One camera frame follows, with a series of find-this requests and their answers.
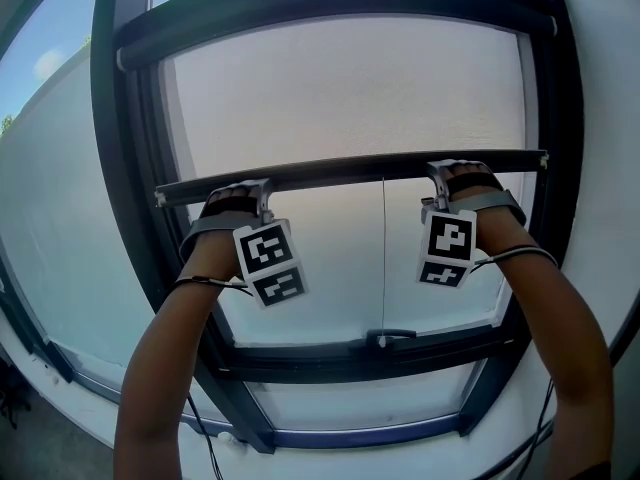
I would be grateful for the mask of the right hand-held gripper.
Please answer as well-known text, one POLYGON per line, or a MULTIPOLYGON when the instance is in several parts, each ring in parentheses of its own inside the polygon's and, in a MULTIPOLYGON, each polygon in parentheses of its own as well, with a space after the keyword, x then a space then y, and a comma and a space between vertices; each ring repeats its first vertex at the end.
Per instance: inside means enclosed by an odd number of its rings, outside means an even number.
POLYGON ((526 215, 508 190, 449 201, 444 170, 450 160, 428 162, 427 176, 436 195, 422 203, 424 225, 416 281, 439 287, 460 288, 475 266, 477 212, 506 207, 521 223, 526 215))

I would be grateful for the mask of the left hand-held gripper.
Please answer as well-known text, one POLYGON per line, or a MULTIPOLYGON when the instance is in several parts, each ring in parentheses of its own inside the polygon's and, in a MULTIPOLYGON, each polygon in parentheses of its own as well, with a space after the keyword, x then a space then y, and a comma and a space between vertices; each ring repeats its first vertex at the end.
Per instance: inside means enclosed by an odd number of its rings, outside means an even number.
POLYGON ((221 214, 195 220, 180 247, 187 259, 197 238, 207 232, 230 231, 242 280, 223 281, 205 276, 184 276, 179 285, 201 284, 221 289, 233 289, 249 294, 262 309, 272 308, 308 293, 301 259, 294 246, 286 220, 265 220, 270 211, 269 197, 273 192, 268 178, 244 180, 240 186, 253 200, 257 217, 221 214))

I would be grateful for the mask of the person's left forearm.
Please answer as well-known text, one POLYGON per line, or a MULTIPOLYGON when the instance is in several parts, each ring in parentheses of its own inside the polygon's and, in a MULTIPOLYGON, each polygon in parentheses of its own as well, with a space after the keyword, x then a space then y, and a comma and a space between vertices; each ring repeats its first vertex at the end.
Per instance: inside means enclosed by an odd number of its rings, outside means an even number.
POLYGON ((179 425, 197 352, 220 286, 240 273, 230 231, 201 235, 131 357, 114 440, 114 480, 181 480, 179 425))

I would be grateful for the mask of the person's right forearm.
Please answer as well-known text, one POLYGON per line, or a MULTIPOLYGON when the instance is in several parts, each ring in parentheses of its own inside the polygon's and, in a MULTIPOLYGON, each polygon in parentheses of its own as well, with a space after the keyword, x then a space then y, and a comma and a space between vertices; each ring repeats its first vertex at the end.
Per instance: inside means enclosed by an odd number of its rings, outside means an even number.
POLYGON ((610 461, 614 434, 613 370, 590 308, 559 268, 540 254, 501 260, 555 385, 557 409, 550 480, 570 480, 610 461))

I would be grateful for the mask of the person's left hand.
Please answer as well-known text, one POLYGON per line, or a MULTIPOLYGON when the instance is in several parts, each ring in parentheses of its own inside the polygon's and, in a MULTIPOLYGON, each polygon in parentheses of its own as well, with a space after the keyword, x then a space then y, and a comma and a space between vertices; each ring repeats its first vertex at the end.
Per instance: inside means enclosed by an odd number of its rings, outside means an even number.
POLYGON ((226 213, 257 217, 259 195, 259 188, 249 185, 237 185, 215 190, 206 199, 200 218, 226 213))

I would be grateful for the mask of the person's right hand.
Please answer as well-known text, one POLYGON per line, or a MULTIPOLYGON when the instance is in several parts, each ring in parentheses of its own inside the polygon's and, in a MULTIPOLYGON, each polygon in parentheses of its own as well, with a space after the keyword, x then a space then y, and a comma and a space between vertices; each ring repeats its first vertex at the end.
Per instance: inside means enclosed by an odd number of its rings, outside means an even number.
POLYGON ((494 173, 481 163, 454 163, 443 169, 443 179, 451 201, 503 190, 494 173))

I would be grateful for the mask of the person's black shirt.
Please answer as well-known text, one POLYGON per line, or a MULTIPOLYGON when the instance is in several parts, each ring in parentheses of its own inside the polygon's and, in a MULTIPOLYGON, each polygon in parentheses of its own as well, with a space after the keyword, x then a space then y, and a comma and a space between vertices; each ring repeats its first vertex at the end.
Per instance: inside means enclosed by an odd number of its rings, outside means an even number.
POLYGON ((593 465, 570 480, 611 480, 611 462, 605 461, 593 465))

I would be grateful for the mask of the black stand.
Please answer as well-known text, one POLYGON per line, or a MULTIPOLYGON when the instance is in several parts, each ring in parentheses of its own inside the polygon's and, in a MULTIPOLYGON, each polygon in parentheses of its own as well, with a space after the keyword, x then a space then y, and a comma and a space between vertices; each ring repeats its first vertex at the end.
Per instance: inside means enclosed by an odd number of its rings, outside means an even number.
POLYGON ((32 410, 29 395, 30 386, 19 370, 0 358, 0 415, 14 430, 18 428, 17 412, 32 410))

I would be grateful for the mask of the dark grey sliding door frame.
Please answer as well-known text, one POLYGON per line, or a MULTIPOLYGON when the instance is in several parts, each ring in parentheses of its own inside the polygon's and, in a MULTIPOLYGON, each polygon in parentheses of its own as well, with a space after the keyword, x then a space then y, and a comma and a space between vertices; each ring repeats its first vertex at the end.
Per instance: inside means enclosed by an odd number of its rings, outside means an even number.
MULTIPOLYGON (((158 309, 179 270, 178 242, 186 206, 232 176, 179 181, 160 104, 159 63, 211 39, 309 18, 393 13, 460 19, 528 35, 532 41, 538 101, 534 150, 471 150, 468 157, 497 173, 537 176, 532 232, 563 259, 579 191, 583 153, 583 95, 577 52, 564 0, 174 0, 149 8, 147 0, 97 0, 91 103, 106 190, 136 275, 158 309)), ((438 332, 409 346, 382 351, 367 340, 354 355, 337 347, 235 350, 223 316, 210 318, 196 364, 219 421, 188 415, 205 436, 228 432, 260 453, 278 447, 339 449, 399 444, 456 432, 472 433, 510 380, 530 335, 519 305, 511 302, 496 329, 438 332), (484 360, 479 380, 457 411, 398 428, 334 434, 273 427, 247 383, 328 383, 379 380, 484 360)))

